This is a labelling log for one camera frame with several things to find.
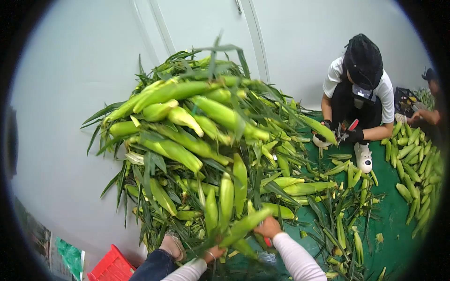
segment person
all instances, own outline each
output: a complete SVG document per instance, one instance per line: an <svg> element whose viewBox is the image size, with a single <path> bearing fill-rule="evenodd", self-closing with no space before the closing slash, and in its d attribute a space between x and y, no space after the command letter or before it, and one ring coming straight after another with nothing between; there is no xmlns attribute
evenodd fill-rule
<svg viewBox="0 0 450 281"><path fill-rule="evenodd" d="M436 73L429 68L426 75L422 77L428 82L431 95L435 99L435 106L432 111L428 110L422 103L416 103L418 110L408 118L400 113L396 114L397 122L408 122L412 128L420 129L430 137L435 145L442 144L442 133L445 130L444 115L446 113L446 102L442 93Z"/></svg>
<svg viewBox="0 0 450 281"><path fill-rule="evenodd" d="M344 120L351 124L358 119L354 130L346 130L345 142L355 143L358 168L370 172L369 142L391 136L395 113L392 83L375 43L364 34L351 38L344 55L328 68L323 91L322 124L336 132ZM313 141L321 147L330 144L321 135L314 135Z"/></svg>
<svg viewBox="0 0 450 281"><path fill-rule="evenodd" d="M287 233L282 232L280 224L272 216L267 217L254 231L272 240L294 281L327 280L313 257ZM180 261L186 254L179 238L171 232L166 232L161 247L148 255L129 280L196 281L206 271L207 263L215 261L224 252L225 249L216 245L206 251L201 259L193 259L175 269L173 260Z"/></svg>

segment black glove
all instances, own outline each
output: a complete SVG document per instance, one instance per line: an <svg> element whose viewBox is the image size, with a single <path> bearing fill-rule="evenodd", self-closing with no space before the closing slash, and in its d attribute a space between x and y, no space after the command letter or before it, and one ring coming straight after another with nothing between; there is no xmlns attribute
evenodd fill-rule
<svg viewBox="0 0 450 281"><path fill-rule="evenodd" d="M345 139L346 143L358 143L362 140L364 140L364 133L361 128L354 128L353 130L346 130L345 131L348 134L348 137Z"/></svg>
<svg viewBox="0 0 450 281"><path fill-rule="evenodd" d="M325 125L324 126L326 126L328 129L330 129L330 130L332 130L333 132L336 132L336 127L333 125L333 123L330 121L330 120L322 120L321 122L324 122L325 123ZM320 141L322 141L322 142L324 142L324 143L326 143L327 142L327 139L323 136L323 135L321 135L321 134L316 134L315 135Z"/></svg>

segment white shoe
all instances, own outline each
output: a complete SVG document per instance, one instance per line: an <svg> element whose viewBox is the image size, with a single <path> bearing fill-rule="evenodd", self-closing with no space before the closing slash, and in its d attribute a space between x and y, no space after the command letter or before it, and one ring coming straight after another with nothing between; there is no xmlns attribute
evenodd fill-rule
<svg viewBox="0 0 450 281"><path fill-rule="evenodd" d="M320 139L318 139L315 134L312 135L312 142L317 146L317 147L327 147L329 146L331 143L324 143L323 141L321 141Z"/></svg>
<svg viewBox="0 0 450 281"><path fill-rule="evenodd" d="M355 143L356 166L363 171L364 174L370 173L372 170L372 152L369 150L369 144L360 145Z"/></svg>

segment black plastic crate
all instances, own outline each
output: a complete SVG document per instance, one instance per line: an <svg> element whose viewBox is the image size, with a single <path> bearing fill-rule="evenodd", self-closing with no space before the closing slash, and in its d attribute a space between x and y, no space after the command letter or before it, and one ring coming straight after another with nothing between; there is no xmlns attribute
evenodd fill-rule
<svg viewBox="0 0 450 281"><path fill-rule="evenodd" d="M394 93L394 106L397 113L412 117L414 114L413 104L420 102L410 89L397 87Z"/></svg>

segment black cap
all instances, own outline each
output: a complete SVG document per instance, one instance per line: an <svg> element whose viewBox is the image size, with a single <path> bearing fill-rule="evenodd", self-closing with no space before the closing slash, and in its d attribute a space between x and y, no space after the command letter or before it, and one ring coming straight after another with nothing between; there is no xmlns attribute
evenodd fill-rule
<svg viewBox="0 0 450 281"><path fill-rule="evenodd" d="M432 70L431 68L429 68L428 70L427 70L427 73L426 73L426 75L425 75L425 77L426 77L426 81L431 81L431 80L437 80L437 75L436 75L436 72L434 72L434 70Z"/></svg>
<svg viewBox="0 0 450 281"><path fill-rule="evenodd" d="M362 33L348 41L344 65L354 83L363 89L375 89L383 75L380 50Z"/></svg>

